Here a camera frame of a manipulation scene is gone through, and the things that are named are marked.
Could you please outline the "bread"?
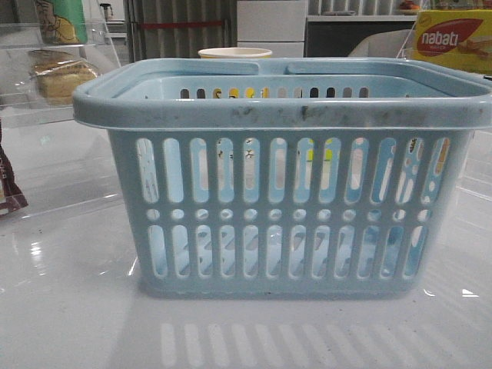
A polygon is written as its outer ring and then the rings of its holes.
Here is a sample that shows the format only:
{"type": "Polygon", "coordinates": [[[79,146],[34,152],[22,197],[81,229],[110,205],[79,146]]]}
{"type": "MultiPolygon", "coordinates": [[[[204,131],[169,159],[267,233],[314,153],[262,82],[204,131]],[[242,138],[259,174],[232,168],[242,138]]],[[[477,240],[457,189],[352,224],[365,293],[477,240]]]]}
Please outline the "bread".
{"type": "Polygon", "coordinates": [[[35,92],[50,105],[70,105],[73,91],[100,75],[95,65],[67,52],[37,49],[28,56],[35,92]]]}

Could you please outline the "light blue plastic basket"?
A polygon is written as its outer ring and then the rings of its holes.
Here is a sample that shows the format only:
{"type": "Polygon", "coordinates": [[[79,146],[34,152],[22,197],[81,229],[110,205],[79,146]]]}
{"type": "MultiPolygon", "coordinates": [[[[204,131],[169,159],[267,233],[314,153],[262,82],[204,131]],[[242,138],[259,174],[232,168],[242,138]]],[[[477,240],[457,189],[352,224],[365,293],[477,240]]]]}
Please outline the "light blue plastic basket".
{"type": "Polygon", "coordinates": [[[414,287],[485,77],[393,58],[148,59],[78,86],[107,131],[146,285],[162,294],[414,287]]]}

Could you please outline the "yellow popcorn cup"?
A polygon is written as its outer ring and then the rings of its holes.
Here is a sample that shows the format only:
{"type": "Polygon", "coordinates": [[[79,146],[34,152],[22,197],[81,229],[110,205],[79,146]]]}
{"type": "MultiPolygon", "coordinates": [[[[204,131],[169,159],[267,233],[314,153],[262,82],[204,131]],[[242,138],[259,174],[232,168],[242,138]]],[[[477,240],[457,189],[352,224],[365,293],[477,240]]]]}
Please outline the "yellow popcorn cup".
{"type": "Polygon", "coordinates": [[[198,51],[200,58],[270,58],[272,50],[265,48],[206,48],[198,51]]]}

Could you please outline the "white cabinet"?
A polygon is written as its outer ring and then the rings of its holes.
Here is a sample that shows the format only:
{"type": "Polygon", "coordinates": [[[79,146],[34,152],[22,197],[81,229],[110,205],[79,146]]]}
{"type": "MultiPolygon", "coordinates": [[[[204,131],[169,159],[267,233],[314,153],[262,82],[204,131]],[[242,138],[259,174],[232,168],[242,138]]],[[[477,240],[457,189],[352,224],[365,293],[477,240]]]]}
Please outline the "white cabinet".
{"type": "Polygon", "coordinates": [[[237,45],[275,58],[304,56],[307,1],[238,1],[237,45]]]}

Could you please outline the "clear acrylic tiered shelf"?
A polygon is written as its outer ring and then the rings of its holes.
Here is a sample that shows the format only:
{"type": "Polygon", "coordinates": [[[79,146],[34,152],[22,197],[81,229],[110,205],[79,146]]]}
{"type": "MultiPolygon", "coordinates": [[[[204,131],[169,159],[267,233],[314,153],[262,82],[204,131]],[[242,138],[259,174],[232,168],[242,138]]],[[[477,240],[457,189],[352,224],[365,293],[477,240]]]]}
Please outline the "clear acrylic tiered shelf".
{"type": "Polygon", "coordinates": [[[107,134],[75,122],[69,98],[49,97],[35,72],[65,55],[101,74],[119,67],[104,21],[87,18],[85,29],[85,44],[47,45],[35,22],[1,26],[2,148],[28,203],[2,213],[2,228],[64,219],[121,201],[107,134]]]}

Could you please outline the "maroon cracker snack packet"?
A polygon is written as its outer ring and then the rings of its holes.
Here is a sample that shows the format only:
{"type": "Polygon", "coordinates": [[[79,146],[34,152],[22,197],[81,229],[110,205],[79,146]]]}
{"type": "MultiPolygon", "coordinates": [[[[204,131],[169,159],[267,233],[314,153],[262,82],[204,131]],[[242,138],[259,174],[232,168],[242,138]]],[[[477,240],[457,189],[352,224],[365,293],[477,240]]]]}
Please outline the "maroon cracker snack packet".
{"type": "Polygon", "coordinates": [[[12,165],[1,148],[1,216],[28,206],[22,190],[15,183],[12,165]]]}

